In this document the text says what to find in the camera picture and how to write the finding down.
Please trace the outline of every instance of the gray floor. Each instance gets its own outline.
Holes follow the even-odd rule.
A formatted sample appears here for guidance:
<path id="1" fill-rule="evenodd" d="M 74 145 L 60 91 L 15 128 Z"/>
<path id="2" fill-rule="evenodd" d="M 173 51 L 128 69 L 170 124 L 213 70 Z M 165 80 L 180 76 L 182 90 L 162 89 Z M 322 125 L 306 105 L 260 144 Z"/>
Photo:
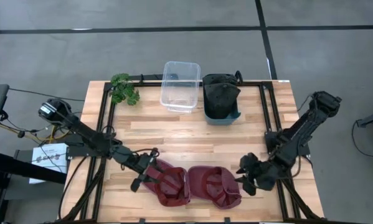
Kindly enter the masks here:
<path id="1" fill-rule="evenodd" d="M 262 4 L 269 26 L 373 25 L 373 0 Z M 259 25 L 254 1 L 0 0 L 0 29 L 225 25 Z M 309 144 L 326 217 L 373 223 L 373 158 L 351 141 L 353 122 L 373 113 L 373 30 L 271 31 L 269 38 L 278 78 L 291 80 L 298 105 L 316 90 L 343 99 Z M 90 80 L 161 73 L 168 60 L 197 62 L 202 74 L 240 70 L 245 79 L 269 78 L 259 31 L 0 35 L 0 83 L 72 98 L 85 97 Z M 19 126 L 40 128 L 46 123 L 37 110 L 45 99 L 10 92 L 5 110 Z M 356 139 L 373 154 L 373 127 L 357 129 Z M 0 129 L 1 153 L 34 146 Z M 52 221 L 59 197 L 12 203 L 7 219 Z"/>

